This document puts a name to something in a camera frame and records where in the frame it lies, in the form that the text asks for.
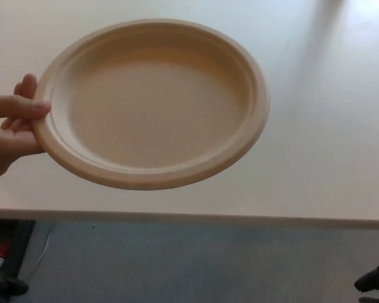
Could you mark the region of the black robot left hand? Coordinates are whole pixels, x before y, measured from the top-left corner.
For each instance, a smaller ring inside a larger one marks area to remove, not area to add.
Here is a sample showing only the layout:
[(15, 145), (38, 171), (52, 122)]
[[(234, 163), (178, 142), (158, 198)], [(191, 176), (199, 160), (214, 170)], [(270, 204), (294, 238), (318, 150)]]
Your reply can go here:
[(0, 276), (0, 296), (23, 295), (29, 289), (29, 286), (23, 280)]

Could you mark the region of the person's bare hand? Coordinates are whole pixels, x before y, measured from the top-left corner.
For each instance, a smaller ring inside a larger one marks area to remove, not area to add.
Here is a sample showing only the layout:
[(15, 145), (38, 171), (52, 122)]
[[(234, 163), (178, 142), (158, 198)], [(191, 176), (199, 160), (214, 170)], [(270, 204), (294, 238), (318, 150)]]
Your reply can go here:
[(32, 122), (44, 118), (51, 105), (33, 98), (36, 88), (36, 76), (26, 74), (12, 95), (0, 95), (0, 176), (18, 159), (44, 152)]

